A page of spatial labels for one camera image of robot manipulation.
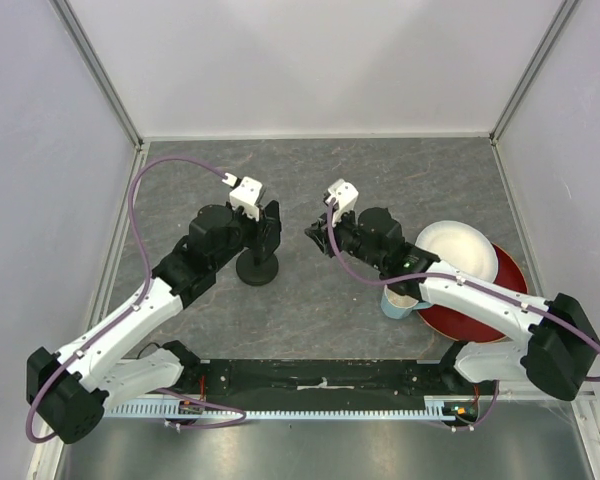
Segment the black phone stand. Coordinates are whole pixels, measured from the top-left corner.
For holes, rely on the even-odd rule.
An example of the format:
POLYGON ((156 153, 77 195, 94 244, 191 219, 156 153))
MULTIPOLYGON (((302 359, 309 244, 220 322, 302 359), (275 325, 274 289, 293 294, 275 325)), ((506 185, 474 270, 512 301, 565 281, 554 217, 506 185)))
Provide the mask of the black phone stand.
POLYGON ((236 274, 245 284, 260 287, 272 282, 279 272, 279 261, 275 254, 267 259, 257 259, 252 250, 243 251, 236 260, 236 274))

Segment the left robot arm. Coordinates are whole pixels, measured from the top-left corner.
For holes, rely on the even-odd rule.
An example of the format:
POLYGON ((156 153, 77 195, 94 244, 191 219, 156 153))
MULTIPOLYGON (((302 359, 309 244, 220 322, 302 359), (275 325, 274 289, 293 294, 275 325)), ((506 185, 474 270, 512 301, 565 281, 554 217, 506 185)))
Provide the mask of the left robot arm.
POLYGON ((88 435, 104 414, 150 392, 173 388, 188 393, 199 382, 199 358, 179 341, 129 362, 123 356, 146 335, 206 293, 230 261, 247 285, 270 283, 277 275, 280 206, 272 200, 251 218, 243 207, 207 205, 149 276, 96 327, 55 352, 34 351, 26 365, 29 404, 27 438, 40 442, 33 420, 72 444, 88 435))

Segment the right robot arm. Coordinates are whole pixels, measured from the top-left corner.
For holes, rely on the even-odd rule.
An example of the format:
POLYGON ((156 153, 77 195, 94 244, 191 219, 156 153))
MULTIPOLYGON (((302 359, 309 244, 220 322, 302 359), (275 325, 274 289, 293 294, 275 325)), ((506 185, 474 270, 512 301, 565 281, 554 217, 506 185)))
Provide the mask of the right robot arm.
POLYGON ((407 242, 391 214, 374 207, 333 219, 322 214, 305 230, 329 257, 374 268, 375 283, 398 294, 466 315, 505 336, 494 344, 459 341, 438 368, 447 392, 472 383, 528 379, 547 395, 572 401, 600 357, 600 340, 583 307, 559 293, 552 300, 515 292, 465 273, 407 242))

